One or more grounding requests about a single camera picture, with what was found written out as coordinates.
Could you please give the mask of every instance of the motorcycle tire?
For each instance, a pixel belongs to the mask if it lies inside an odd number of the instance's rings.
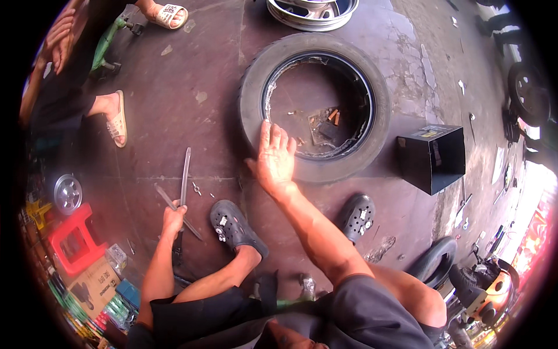
[[[451,236],[446,236],[436,241],[425,253],[423,253],[406,272],[423,283],[428,287],[436,288],[439,286],[448,275],[455,253],[457,252],[457,241]],[[429,270],[434,267],[434,263],[441,257],[438,267],[429,274]]]
[[[530,112],[521,102],[519,92],[517,91],[517,80],[521,78],[521,75],[534,75],[538,77],[538,72],[532,66],[523,62],[516,62],[510,67],[508,72],[508,92],[509,98],[512,101],[511,105],[513,106],[513,110],[526,124],[532,127],[540,127],[544,125],[549,118],[550,99],[544,98],[544,101],[540,101],[541,105],[547,105],[546,108],[542,109],[542,112]]]
[[[473,274],[471,268],[461,264],[454,264],[448,273],[451,284],[456,290],[467,290],[470,287],[479,287],[479,280]]]
[[[330,34],[300,33],[286,36],[267,46],[246,69],[240,85],[238,109],[244,135],[253,150],[259,148],[260,127],[268,112],[264,101],[270,80],[283,72],[285,62],[293,57],[318,54],[329,55],[355,69],[362,77],[360,83],[370,91],[371,116],[364,117],[366,131],[354,146],[335,156],[308,159],[295,155],[294,178],[308,183],[330,183],[345,179],[366,168],[386,142],[391,118],[389,91],[382,73],[370,57],[350,43]]]

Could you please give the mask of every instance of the stained floor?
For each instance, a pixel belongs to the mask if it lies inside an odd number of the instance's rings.
[[[185,28],[173,32],[147,23],[130,7],[130,21],[146,25],[144,32],[134,36],[127,30],[119,31],[107,60],[120,62],[120,73],[87,85],[96,94],[124,91],[128,127],[128,144],[123,149],[110,140],[101,117],[88,118],[80,130],[82,150],[75,173],[85,190],[85,201],[93,209],[97,239],[117,243],[125,252],[129,252],[127,238],[135,245],[136,254],[128,254],[124,275],[140,286],[161,233],[165,207],[153,185],[158,183],[171,197],[179,197],[185,150],[191,147],[189,183],[195,182],[202,196],[189,188],[186,217],[205,242],[185,233],[184,264],[180,267],[184,278],[211,274],[233,258],[217,240],[208,218],[217,200],[229,199],[241,207],[270,248],[269,257],[245,283],[247,289],[258,273],[279,270],[280,298],[299,295],[297,275],[301,272],[315,278],[318,291],[331,291],[332,285],[305,255],[285,216],[243,165],[251,151],[237,111],[242,74],[260,50],[298,31],[274,20],[263,0],[175,3],[185,6],[190,16]],[[368,54],[386,79],[392,119],[385,147],[371,165],[352,178],[328,185],[300,184],[300,188],[329,218],[335,217],[353,193],[370,195],[376,203],[376,217],[357,249],[367,259],[380,259],[381,265],[404,269],[443,235],[467,235],[467,243],[461,246],[466,256],[469,240],[474,241],[481,230],[492,231],[496,223],[481,210],[481,202],[491,204],[493,200],[486,194],[471,204],[469,232],[448,229],[447,222],[460,201],[459,184],[450,186],[441,197],[431,197],[401,179],[395,159],[396,136],[428,122],[467,128],[461,114],[468,115],[470,106],[480,108],[474,111],[483,116],[475,129],[475,146],[468,128],[465,132],[471,173],[466,180],[468,190],[482,191],[477,182],[485,181],[486,173],[492,176],[495,146],[506,143],[499,114],[505,89],[492,39],[480,38],[474,28],[473,16],[478,9],[473,4],[464,2],[458,16],[443,0],[394,3],[400,13],[389,0],[361,1],[349,23],[331,32]],[[431,11],[431,6],[440,10]],[[459,31],[454,31],[450,16],[458,18]],[[465,43],[463,50],[460,41]],[[460,66],[460,61],[469,66]],[[458,70],[465,70],[467,76],[450,76]],[[456,79],[467,79],[467,96],[460,95]],[[278,91],[278,95],[289,101],[284,111],[308,103],[306,96],[288,89]],[[335,105],[327,98],[313,103],[320,108]],[[500,211],[498,214],[504,215],[504,209]],[[382,247],[389,246],[381,256]]]

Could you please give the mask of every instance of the cigarette butt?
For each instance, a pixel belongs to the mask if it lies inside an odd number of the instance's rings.
[[[333,119],[333,117],[335,116],[335,114],[337,113],[337,109],[334,110],[331,115],[328,117],[328,120],[331,121],[331,119]]]

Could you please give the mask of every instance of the beige slide sandal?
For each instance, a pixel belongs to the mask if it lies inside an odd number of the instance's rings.
[[[128,143],[128,130],[126,129],[126,117],[124,116],[124,93],[122,90],[118,90],[116,93],[118,93],[118,96],[120,97],[118,114],[114,117],[114,119],[107,122],[107,129],[110,136],[114,140],[114,143],[116,143],[119,148],[124,148],[126,143]],[[115,140],[118,136],[124,136],[124,144],[120,144],[117,140]]]
[[[182,20],[176,27],[171,27],[172,19],[181,9],[183,9],[186,14],[184,15],[184,17],[182,17]],[[155,18],[155,22],[161,27],[165,27],[170,30],[177,30],[178,28],[183,26],[184,23],[186,23],[187,19],[188,19],[188,10],[186,10],[184,7],[179,5],[166,4],[157,14],[157,17]]]

